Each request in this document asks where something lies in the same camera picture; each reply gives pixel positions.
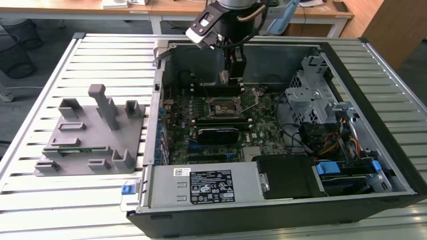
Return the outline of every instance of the trash bin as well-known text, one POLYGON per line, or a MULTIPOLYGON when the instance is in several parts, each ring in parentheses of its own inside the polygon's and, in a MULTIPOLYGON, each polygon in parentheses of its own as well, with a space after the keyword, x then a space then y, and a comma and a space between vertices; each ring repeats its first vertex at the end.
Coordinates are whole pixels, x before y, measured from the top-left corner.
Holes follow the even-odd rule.
POLYGON ((8 34, 19 37, 20 45, 26 50, 32 50, 42 46, 36 24, 31 19, 2 18, 0 25, 8 34))
POLYGON ((36 70, 23 49, 20 38, 12 34, 0 35, 0 70, 11 79, 22 79, 36 70))

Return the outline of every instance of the open computer tower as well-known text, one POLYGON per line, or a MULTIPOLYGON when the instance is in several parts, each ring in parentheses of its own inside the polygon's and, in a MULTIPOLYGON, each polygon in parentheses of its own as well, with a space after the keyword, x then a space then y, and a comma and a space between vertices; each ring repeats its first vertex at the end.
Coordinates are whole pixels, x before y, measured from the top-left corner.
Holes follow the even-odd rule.
POLYGON ((148 237, 353 223, 425 199, 426 183, 327 42, 252 41, 238 85, 220 83, 220 50, 167 46, 143 176, 128 183, 127 218, 148 237))

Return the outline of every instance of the barcode sticker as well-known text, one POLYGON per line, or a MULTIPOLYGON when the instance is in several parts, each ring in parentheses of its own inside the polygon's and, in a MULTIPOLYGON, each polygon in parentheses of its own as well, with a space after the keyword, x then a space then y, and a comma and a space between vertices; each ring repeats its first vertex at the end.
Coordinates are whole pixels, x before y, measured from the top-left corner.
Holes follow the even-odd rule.
POLYGON ((131 14, 148 14, 147 11, 128 11, 131 14))
POLYGON ((174 168, 174 177, 190 176, 191 168, 174 168))

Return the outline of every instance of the blue connector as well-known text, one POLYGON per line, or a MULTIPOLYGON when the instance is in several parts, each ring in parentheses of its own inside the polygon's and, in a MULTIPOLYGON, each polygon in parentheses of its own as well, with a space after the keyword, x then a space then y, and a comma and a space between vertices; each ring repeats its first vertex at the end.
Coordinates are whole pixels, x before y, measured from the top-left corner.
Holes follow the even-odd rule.
POLYGON ((227 161, 230 161, 230 160, 232 159, 232 156, 234 156, 234 155, 235 155, 234 153, 226 153, 227 161))
POLYGON ((159 107, 159 119, 162 119, 164 113, 166 113, 166 110, 163 109, 163 107, 159 107))

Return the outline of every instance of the motherboard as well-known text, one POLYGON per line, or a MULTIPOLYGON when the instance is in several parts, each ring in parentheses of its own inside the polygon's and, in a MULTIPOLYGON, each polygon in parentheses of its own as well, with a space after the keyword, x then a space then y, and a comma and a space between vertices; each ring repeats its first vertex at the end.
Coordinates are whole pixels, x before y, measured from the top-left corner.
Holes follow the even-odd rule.
POLYGON ((287 152, 266 86, 191 84, 164 91, 170 165, 250 162, 287 152))

